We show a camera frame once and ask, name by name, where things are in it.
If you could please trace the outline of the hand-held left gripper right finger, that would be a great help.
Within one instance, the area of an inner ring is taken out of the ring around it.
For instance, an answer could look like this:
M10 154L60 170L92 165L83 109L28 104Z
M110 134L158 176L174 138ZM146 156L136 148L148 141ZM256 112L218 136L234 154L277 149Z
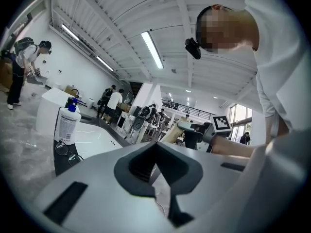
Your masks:
M173 150L199 162L203 169L203 177L194 188L186 195L176 197L182 212L196 218L206 213L221 199L225 193L236 183L241 171L222 166L222 164L234 164L244 169L248 158L218 155L181 147L176 144L165 143Z

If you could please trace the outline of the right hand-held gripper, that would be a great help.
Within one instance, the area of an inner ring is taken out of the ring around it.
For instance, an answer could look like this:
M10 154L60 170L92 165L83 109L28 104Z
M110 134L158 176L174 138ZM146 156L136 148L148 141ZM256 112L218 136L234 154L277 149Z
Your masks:
M212 152L211 142L215 136L229 138L231 134L227 116L212 116L211 122L204 124L180 121L177 126L184 130L186 148L201 152Z

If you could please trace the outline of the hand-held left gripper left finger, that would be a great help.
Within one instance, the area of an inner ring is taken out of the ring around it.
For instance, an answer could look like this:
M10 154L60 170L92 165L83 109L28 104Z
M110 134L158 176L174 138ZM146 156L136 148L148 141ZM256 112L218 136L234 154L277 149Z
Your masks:
M165 216L149 183L178 156L177 145L143 143L104 152L77 163L35 199L52 222L72 233L171 233L177 207Z

